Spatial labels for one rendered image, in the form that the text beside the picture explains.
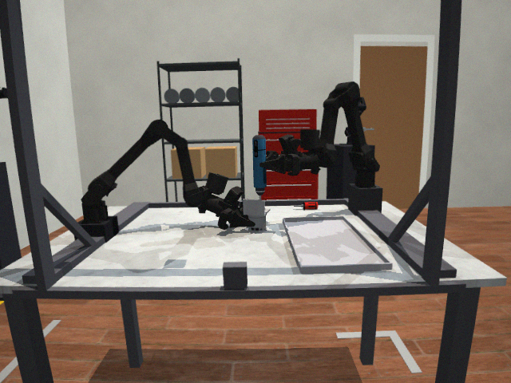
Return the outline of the blue electric screwdriver barrel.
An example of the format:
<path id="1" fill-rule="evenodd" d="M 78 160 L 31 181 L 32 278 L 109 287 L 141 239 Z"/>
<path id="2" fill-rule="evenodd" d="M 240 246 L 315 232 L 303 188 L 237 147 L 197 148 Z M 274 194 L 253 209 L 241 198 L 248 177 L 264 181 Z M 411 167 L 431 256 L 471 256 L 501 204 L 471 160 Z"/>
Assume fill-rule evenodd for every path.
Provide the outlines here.
<path id="1" fill-rule="evenodd" d="M 259 195 L 259 199 L 265 192 L 267 186 L 266 168 L 260 167 L 260 163 L 266 161 L 266 139 L 263 135 L 255 135 L 252 139 L 253 148 L 253 181 L 255 192 Z"/>

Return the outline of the red screwdriver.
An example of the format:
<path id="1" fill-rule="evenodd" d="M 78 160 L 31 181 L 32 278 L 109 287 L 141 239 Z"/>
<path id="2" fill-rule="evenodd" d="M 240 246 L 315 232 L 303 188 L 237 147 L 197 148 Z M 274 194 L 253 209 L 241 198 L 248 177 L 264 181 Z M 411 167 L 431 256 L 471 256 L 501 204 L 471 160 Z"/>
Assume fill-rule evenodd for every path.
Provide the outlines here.
<path id="1" fill-rule="evenodd" d="M 296 207 L 303 207 L 303 210 L 305 209 L 318 209 L 318 203 L 317 202 L 303 202 L 301 205 L 295 205 Z"/>

